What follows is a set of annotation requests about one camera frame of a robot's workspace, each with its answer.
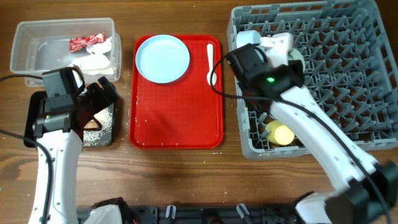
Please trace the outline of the white rice pile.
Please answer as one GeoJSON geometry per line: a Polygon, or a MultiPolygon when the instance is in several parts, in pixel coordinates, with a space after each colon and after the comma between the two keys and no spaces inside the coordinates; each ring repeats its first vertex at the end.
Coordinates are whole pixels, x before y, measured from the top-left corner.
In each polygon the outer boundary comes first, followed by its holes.
{"type": "Polygon", "coordinates": [[[113,141],[113,106],[109,106],[99,113],[85,126],[83,145],[85,147],[108,146],[113,141]]]}

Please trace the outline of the white napkin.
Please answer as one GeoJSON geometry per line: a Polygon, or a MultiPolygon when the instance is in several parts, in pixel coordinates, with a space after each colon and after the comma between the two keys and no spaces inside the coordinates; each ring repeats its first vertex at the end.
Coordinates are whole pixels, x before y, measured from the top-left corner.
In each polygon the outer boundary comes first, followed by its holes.
{"type": "Polygon", "coordinates": [[[111,44],[112,37],[106,39],[103,43],[87,46],[86,51],[89,55],[72,60],[69,67],[76,65],[87,75],[113,75],[111,63],[105,56],[105,53],[111,51],[111,44]]]}

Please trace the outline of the red snack wrapper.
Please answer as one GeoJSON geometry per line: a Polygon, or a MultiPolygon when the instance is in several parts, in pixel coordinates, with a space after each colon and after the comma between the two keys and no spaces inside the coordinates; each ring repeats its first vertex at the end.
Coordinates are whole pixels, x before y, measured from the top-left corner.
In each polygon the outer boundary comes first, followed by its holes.
{"type": "Polygon", "coordinates": [[[105,33],[100,33],[97,35],[89,35],[85,37],[79,37],[76,39],[70,39],[69,42],[69,51],[76,52],[83,47],[87,47],[89,45],[94,45],[98,43],[103,43],[106,40],[105,33]]]}

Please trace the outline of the large light blue plate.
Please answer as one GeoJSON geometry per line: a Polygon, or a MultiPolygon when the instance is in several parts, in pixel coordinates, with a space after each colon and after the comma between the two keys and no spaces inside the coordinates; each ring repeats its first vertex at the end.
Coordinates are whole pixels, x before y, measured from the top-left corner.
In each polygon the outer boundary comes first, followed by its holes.
{"type": "Polygon", "coordinates": [[[138,47],[135,63],[146,80],[157,84],[172,83],[187,71],[190,52],[175,36],[155,35],[138,47]]]}

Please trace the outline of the white plastic spoon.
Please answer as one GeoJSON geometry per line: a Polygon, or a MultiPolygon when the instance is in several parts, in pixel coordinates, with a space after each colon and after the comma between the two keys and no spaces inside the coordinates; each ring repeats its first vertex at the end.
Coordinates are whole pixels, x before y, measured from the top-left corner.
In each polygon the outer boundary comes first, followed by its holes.
{"type": "Polygon", "coordinates": [[[208,74],[206,75],[206,79],[209,85],[216,85],[217,82],[217,75],[215,72],[212,72],[214,68],[214,46],[213,44],[208,44],[206,46],[207,50],[207,58],[208,58],[208,67],[209,71],[208,74]]]}

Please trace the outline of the light blue bowl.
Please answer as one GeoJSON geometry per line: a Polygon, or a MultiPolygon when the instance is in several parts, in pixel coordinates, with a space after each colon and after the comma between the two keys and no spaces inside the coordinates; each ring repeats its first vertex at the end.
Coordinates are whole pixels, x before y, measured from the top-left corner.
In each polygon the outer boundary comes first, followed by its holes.
{"type": "Polygon", "coordinates": [[[261,50],[264,50],[264,47],[261,47],[259,44],[261,43],[261,35],[256,30],[247,30],[241,31],[237,34],[236,45],[237,48],[250,44],[255,47],[259,47],[261,50]]]}

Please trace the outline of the yellow plastic cup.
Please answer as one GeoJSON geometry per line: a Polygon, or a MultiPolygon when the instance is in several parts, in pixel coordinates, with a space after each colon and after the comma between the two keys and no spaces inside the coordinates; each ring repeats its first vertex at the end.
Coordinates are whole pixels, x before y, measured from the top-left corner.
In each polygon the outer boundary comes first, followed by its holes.
{"type": "Polygon", "coordinates": [[[266,126],[266,131],[269,132],[266,139],[271,143],[286,146],[290,144],[295,134],[283,123],[278,120],[271,121],[266,126]]]}

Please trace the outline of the green bowl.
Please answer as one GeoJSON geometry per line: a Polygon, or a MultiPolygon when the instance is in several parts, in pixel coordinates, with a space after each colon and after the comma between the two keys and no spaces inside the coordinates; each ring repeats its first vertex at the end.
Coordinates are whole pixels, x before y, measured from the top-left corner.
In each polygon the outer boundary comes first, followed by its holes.
{"type": "Polygon", "coordinates": [[[303,55],[300,53],[300,51],[296,48],[292,49],[289,53],[288,53],[288,60],[299,60],[302,63],[302,67],[303,67],[303,72],[305,71],[305,60],[303,55]]]}

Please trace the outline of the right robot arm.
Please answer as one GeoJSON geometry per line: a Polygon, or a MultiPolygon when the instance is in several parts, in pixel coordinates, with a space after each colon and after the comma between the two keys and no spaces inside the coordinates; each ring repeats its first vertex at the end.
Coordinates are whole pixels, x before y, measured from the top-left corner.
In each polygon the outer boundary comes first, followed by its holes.
{"type": "Polygon", "coordinates": [[[392,223],[397,204],[397,165],[380,164],[357,146],[313,99],[303,84],[301,60],[287,54],[268,58],[256,45],[233,50],[227,61],[245,90],[245,100],[269,102],[269,112],[286,125],[328,175],[334,191],[312,192],[295,210],[304,223],[392,223]]]}

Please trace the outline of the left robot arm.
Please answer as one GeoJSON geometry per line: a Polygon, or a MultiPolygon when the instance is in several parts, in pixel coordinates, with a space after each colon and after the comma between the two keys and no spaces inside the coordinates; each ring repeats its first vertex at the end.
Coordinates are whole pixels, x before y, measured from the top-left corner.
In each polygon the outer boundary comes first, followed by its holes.
{"type": "Polygon", "coordinates": [[[84,127],[120,95],[105,76],[86,85],[77,66],[47,71],[42,81],[47,96],[32,125],[38,172],[29,223],[76,223],[76,171],[84,127]]]}

